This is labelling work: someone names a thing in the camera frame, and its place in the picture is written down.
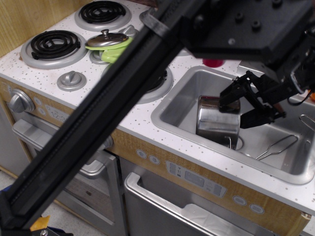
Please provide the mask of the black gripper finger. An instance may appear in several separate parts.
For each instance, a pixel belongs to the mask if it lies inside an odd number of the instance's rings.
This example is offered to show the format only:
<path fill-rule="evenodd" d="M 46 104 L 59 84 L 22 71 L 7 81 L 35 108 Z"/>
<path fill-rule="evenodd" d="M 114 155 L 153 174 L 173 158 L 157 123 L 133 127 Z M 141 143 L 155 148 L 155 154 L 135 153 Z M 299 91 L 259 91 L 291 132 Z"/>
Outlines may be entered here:
<path fill-rule="evenodd" d="M 264 110 L 253 109 L 241 115 L 240 128 L 248 129 L 264 124 L 270 124 L 274 121 L 274 111 L 271 108 Z"/>
<path fill-rule="evenodd" d="M 232 83 L 220 93 L 219 110 L 226 112 L 234 109 L 233 103 L 245 97 L 248 93 L 248 84 Z"/>

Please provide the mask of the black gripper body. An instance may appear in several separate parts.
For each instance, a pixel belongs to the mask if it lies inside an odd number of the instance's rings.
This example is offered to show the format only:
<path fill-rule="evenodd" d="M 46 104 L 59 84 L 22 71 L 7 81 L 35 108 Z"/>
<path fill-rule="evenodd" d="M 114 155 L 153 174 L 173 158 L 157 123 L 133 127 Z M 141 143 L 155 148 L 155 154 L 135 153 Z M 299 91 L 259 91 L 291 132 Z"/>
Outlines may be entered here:
<path fill-rule="evenodd" d="M 250 71 L 236 78 L 233 83 L 248 84 L 248 93 L 244 98 L 252 105 L 253 109 L 271 108 L 274 111 L 272 123 L 278 118 L 286 117 L 286 113 L 279 103 L 302 92 L 299 84 L 295 81 L 285 79 L 282 82 L 276 82 L 266 75 L 258 77 Z"/>

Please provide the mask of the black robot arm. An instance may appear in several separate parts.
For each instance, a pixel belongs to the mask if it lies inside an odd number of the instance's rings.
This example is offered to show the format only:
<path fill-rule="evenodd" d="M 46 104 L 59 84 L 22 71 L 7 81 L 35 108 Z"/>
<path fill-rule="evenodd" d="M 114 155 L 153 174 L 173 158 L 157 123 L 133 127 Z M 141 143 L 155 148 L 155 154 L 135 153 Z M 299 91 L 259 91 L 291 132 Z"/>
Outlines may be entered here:
<path fill-rule="evenodd" d="M 31 225 L 113 132 L 182 49 L 196 58 L 257 61 L 269 72 L 240 77 L 220 94 L 253 109 L 241 128 L 274 122 L 275 104 L 315 87 L 310 0 L 164 0 L 39 156 L 0 195 L 0 233 L 28 236 Z"/>

